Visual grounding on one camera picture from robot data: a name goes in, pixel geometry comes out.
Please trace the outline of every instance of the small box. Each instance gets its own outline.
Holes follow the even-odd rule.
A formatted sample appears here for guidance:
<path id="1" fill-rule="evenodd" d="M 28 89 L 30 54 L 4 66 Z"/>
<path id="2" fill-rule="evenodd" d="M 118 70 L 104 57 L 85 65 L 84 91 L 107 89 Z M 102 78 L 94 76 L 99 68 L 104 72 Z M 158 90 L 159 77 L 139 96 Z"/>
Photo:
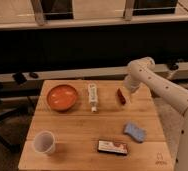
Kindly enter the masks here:
<path id="1" fill-rule="evenodd" d="M 118 155 L 128 154 L 128 148 L 126 143 L 106 141 L 106 140 L 99 140 L 98 151 L 105 153 L 114 153 Z"/>

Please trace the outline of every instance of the blue sponge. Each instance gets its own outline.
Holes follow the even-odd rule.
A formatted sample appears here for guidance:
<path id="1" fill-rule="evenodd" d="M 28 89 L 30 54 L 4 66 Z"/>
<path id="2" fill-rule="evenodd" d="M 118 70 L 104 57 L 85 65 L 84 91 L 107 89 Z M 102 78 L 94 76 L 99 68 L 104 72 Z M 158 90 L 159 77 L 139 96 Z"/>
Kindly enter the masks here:
<path id="1" fill-rule="evenodd" d="M 146 131 L 137 127 L 131 122 L 127 123 L 127 125 L 125 126 L 124 133 L 130 135 L 134 140 L 139 143 L 144 142 L 146 137 Z"/>

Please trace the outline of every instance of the paper cup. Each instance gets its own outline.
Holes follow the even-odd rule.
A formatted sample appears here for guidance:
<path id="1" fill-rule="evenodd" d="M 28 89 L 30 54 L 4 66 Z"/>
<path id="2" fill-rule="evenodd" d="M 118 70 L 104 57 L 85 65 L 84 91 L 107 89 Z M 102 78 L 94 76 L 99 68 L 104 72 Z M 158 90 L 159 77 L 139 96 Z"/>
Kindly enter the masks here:
<path id="1" fill-rule="evenodd" d="M 41 154 L 53 154 L 56 150 L 54 134 L 49 131 L 39 132 L 33 141 L 33 149 Z"/>

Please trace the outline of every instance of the toothpaste tube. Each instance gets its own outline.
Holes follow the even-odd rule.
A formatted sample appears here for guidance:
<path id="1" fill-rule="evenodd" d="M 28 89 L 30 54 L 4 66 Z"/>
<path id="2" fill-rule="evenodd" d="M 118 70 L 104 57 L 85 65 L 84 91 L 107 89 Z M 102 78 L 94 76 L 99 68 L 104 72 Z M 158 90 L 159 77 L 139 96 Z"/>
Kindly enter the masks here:
<path id="1" fill-rule="evenodd" d="M 89 94 L 89 103 L 91 105 L 91 111 L 97 111 L 97 103 L 98 103 L 98 96 L 97 96 L 97 86 L 94 83 L 88 84 L 88 94 Z"/>

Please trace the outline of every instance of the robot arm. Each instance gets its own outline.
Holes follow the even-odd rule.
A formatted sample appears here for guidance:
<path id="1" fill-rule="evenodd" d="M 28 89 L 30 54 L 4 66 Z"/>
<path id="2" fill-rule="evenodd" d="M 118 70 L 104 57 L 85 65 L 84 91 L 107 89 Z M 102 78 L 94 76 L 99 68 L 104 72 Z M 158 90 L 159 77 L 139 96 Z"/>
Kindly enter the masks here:
<path id="1" fill-rule="evenodd" d="M 184 116 L 175 171 L 188 171 L 188 90 L 153 73 L 154 67 L 155 63 L 149 57 L 131 61 L 124 83 L 131 93 L 139 88 L 140 82 L 145 83 Z"/>
<path id="2" fill-rule="evenodd" d="M 131 61 L 128 64 L 129 75 L 125 78 L 125 86 L 134 93 L 140 82 L 143 82 L 184 115 L 188 109 L 188 90 L 153 73 L 151 70 L 154 67 L 155 63 L 149 57 Z"/>

